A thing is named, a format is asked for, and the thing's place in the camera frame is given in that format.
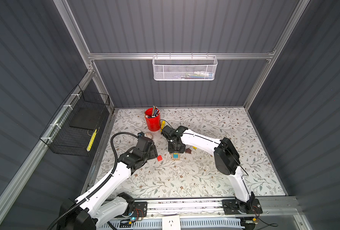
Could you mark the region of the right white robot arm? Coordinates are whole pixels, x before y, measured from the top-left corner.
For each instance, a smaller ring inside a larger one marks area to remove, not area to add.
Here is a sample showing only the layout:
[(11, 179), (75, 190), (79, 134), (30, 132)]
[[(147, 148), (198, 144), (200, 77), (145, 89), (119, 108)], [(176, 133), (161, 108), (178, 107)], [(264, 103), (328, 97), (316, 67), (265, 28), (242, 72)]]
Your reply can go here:
[(189, 145), (213, 156), (216, 169), (228, 177), (236, 199), (244, 203), (251, 200), (253, 195), (244, 181), (244, 170), (241, 167), (239, 153), (230, 139), (210, 138), (184, 126), (179, 126), (177, 129), (165, 126), (161, 134), (168, 141), (170, 153), (184, 153), (186, 146)]

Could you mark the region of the dark brown house block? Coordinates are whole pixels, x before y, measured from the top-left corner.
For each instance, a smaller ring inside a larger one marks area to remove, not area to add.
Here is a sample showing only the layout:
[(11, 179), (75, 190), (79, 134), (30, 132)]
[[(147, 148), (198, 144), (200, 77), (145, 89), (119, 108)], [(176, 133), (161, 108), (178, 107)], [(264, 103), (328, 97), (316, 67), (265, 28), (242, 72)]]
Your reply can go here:
[(190, 148), (187, 148), (187, 149), (185, 150), (185, 153), (191, 154), (191, 153), (192, 153), (192, 150), (191, 150)]

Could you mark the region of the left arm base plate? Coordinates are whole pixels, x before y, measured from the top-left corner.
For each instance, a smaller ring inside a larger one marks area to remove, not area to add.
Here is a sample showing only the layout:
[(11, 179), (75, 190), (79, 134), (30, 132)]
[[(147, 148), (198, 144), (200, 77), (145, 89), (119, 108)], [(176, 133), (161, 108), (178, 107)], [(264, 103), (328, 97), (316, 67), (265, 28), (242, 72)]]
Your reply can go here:
[(147, 216), (148, 202), (137, 202), (129, 204), (124, 214), (119, 215), (123, 218), (142, 218)]

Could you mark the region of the red cube block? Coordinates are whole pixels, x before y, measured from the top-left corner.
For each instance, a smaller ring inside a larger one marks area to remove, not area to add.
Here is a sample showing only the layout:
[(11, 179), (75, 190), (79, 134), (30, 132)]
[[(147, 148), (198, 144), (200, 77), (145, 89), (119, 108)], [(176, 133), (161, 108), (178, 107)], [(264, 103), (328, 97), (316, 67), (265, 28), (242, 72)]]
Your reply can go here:
[(162, 160), (163, 160), (162, 156), (161, 156), (161, 155), (158, 156), (158, 157), (157, 157), (157, 160), (158, 160), (159, 162), (162, 161)]

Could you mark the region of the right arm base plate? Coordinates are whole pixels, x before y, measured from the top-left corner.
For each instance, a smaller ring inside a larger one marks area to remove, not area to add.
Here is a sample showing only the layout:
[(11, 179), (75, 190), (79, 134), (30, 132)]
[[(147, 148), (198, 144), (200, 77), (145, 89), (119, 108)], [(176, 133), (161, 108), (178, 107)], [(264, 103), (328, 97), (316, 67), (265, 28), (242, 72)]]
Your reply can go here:
[(252, 202), (242, 202), (237, 199), (222, 200), (222, 208), (226, 215), (236, 214), (262, 214), (263, 209), (258, 199)]

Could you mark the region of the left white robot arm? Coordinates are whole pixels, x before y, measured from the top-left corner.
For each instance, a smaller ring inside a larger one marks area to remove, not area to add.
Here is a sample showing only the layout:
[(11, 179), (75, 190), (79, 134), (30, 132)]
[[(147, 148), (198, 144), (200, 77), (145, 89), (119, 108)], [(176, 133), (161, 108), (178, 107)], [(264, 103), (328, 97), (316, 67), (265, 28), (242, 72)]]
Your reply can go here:
[(74, 200), (68, 199), (61, 207), (59, 216), (48, 229), (96, 230), (118, 216), (134, 214), (134, 198), (120, 193), (112, 201), (106, 199), (121, 183), (143, 167), (147, 161), (158, 157), (155, 143), (144, 133), (134, 136), (137, 144), (125, 153), (114, 152), (114, 165), (98, 183)]

